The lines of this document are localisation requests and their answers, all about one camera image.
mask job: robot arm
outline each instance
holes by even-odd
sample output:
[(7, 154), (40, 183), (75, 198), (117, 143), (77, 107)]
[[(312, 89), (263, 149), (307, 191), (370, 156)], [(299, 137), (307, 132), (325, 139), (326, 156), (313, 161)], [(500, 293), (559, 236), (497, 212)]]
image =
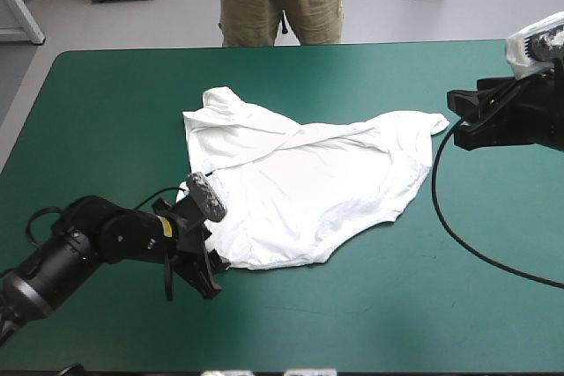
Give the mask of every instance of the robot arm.
[(170, 206), (162, 200), (154, 214), (125, 209), (89, 195), (61, 212), (53, 237), (4, 276), (0, 291), (0, 345), (29, 321), (49, 317), (102, 263), (131, 259), (165, 265), (167, 298), (173, 272), (205, 299), (221, 288), (214, 271), (225, 269), (205, 240), (204, 221), (219, 222), (226, 210), (201, 173), (187, 179), (189, 195)]
[(564, 150), (564, 12), (527, 26), (506, 40), (514, 77), (480, 79), (478, 90), (447, 94), (463, 118), (455, 144), (542, 144)]

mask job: yellow label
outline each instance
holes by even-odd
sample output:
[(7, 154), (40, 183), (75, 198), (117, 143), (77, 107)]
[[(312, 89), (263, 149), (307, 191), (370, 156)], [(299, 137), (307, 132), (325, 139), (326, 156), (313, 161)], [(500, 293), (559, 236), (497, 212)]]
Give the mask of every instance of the yellow label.
[(162, 223), (162, 233), (165, 235), (165, 237), (173, 238), (173, 227), (170, 225), (170, 222), (168, 222), (168, 220), (162, 216), (157, 216), (157, 217)]

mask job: white t-shirt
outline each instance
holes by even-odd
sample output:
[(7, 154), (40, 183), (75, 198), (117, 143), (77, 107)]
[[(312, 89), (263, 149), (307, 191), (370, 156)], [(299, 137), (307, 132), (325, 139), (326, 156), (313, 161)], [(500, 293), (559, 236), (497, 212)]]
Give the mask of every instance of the white t-shirt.
[(229, 88), (184, 112), (192, 172), (227, 208), (207, 222), (207, 248), (248, 269), (326, 262), (355, 234), (395, 221), (432, 165), (441, 114), (397, 111), (366, 122), (297, 122), (245, 103)]

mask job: green tabletop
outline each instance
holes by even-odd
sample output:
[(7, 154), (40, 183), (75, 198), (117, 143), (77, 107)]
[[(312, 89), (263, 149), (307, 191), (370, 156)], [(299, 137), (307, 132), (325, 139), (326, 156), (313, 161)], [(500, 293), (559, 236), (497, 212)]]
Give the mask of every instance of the green tabletop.
[[(87, 194), (131, 207), (182, 180), (181, 112), (200, 108), (207, 88), (228, 85), (301, 123), (398, 109), (452, 121), (446, 91), (507, 75), (501, 41), (65, 53), (0, 175), (0, 269), (31, 253), (24, 227), (41, 207)], [(538, 146), (451, 145), (439, 175), (445, 215), (490, 255), (564, 279), (563, 163)], [(564, 292), (466, 253), (442, 230), (429, 180), (395, 224), (365, 231), (323, 265), (232, 269), (218, 280), (224, 291), (203, 300), (177, 278), (167, 303), (161, 266), (103, 266), (14, 336), (0, 369), (564, 370)]]

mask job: tiled floor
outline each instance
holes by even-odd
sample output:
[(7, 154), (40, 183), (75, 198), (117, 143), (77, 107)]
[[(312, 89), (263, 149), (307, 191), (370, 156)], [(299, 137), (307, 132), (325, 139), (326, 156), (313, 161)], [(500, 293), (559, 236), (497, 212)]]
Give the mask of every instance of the tiled floor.
[[(219, 0), (27, 1), (47, 41), (0, 44), (0, 168), (61, 52), (221, 44)], [(343, 42), (500, 39), (562, 9), (561, 0), (345, 0)]]

